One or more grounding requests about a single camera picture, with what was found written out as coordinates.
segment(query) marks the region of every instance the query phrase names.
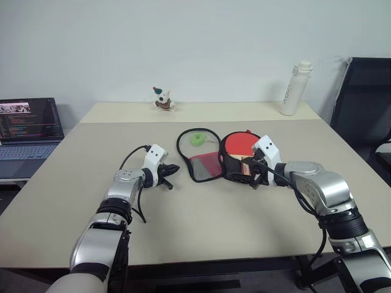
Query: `beige table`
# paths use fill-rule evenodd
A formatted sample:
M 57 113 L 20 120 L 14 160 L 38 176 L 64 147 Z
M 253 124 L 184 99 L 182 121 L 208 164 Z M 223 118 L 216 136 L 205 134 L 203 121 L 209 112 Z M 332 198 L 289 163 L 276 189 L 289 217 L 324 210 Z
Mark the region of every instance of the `beige table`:
M 191 181 L 175 141 L 193 127 L 210 128 L 221 137 L 246 129 L 267 134 L 284 161 L 316 161 L 341 174 L 367 225 L 383 246 L 391 245 L 388 185 L 315 114 L 289 119 L 77 125 L 0 216 L 0 266 L 67 267 L 75 240 L 111 186 L 123 157 L 146 143 L 166 148 L 167 162 L 181 170 L 168 178 L 174 190 L 159 186 L 143 192 L 147 223 L 135 216 L 131 224 L 130 264 L 314 253 L 321 230 L 291 190 L 252 190 L 224 179 Z M 137 153 L 127 166 L 141 166 L 144 155 Z M 329 244 L 325 251 L 331 251 Z

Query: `laptop screen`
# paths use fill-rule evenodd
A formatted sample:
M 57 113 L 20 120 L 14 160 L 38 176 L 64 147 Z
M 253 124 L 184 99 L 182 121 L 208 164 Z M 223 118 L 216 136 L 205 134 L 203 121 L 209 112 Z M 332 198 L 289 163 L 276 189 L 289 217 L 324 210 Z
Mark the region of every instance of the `laptop screen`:
M 0 99 L 2 143 L 63 138 L 54 98 Z

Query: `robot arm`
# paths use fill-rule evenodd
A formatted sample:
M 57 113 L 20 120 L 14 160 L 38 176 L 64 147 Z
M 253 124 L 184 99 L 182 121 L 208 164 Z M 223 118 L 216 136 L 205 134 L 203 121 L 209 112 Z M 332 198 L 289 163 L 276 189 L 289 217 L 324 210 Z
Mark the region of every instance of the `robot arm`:
M 107 292 L 109 280 L 124 275 L 128 266 L 131 211 L 142 188 L 164 184 L 179 167 L 164 165 L 167 151 L 152 145 L 143 167 L 119 170 L 96 214 L 76 242 L 70 259 L 70 274 L 58 279 L 47 292 Z
M 310 200 L 320 226 L 327 230 L 329 242 L 356 285 L 355 292 L 389 290 L 390 261 L 374 232 L 367 228 L 346 181 L 314 162 L 277 162 L 278 148 L 268 136 L 262 137 L 253 149 L 255 157 L 245 161 L 261 177 L 254 179 L 253 188 L 259 182 L 287 186 L 289 181 L 296 186 Z M 265 166 L 274 170 L 274 174 L 265 170 Z

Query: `laptop keyboard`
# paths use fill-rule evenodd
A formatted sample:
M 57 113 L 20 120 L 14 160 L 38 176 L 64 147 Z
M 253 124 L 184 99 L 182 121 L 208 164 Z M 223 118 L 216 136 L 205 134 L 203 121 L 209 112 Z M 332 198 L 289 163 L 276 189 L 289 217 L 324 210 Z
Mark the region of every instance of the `laptop keyboard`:
M 57 145 L 26 145 L 0 147 L 0 161 L 46 159 Z

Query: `small figurine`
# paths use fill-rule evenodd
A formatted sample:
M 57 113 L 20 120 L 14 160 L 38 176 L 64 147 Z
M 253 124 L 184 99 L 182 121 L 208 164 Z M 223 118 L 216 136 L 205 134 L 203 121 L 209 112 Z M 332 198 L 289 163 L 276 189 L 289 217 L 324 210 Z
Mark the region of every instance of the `small figurine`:
M 155 94 L 157 95 L 157 99 L 155 101 L 155 106 L 159 107 L 163 110 L 173 110 L 175 103 L 170 99 L 170 91 L 166 91 L 163 93 L 162 89 L 157 89 L 153 87 Z

